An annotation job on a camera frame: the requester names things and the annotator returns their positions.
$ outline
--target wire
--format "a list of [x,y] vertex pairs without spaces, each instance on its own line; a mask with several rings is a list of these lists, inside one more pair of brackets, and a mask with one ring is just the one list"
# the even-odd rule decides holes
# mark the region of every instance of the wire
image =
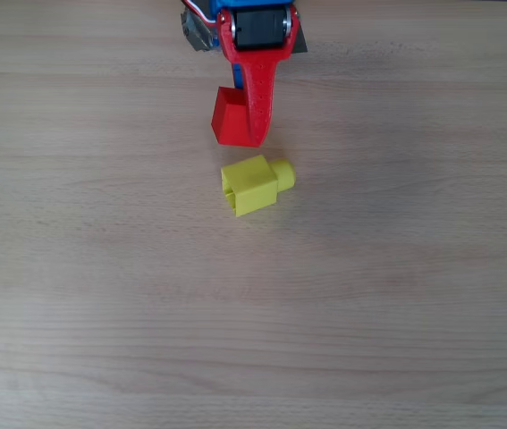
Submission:
[[191,0],[182,0],[188,9],[194,12],[208,27],[214,27],[217,23],[216,20],[210,20],[199,7]]

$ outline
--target wood grain surface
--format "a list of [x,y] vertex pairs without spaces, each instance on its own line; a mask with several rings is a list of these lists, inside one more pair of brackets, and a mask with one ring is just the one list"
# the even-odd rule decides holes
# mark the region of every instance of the wood grain surface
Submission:
[[0,429],[507,429],[507,3],[298,7],[253,150],[178,1],[0,0]]

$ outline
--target white wire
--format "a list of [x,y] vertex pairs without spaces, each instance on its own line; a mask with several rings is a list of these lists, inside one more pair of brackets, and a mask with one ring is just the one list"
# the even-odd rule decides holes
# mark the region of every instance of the white wire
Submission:
[[213,26],[217,23],[216,20],[210,20],[199,7],[191,0],[182,0],[203,22]]

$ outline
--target yellow plastic object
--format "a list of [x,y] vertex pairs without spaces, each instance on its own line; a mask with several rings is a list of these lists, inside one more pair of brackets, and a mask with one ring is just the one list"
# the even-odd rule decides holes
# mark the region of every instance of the yellow plastic object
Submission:
[[262,155],[221,169],[225,198],[236,216],[276,203],[277,193],[292,188],[296,177],[286,159],[268,163]]

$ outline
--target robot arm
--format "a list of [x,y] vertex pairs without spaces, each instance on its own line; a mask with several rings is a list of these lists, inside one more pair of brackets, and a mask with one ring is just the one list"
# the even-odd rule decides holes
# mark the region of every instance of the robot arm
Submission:
[[215,102],[212,127],[218,142],[261,146],[271,122],[277,65],[307,50],[293,0],[182,1],[183,32],[193,47],[219,45],[232,64],[235,88],[220,88]]

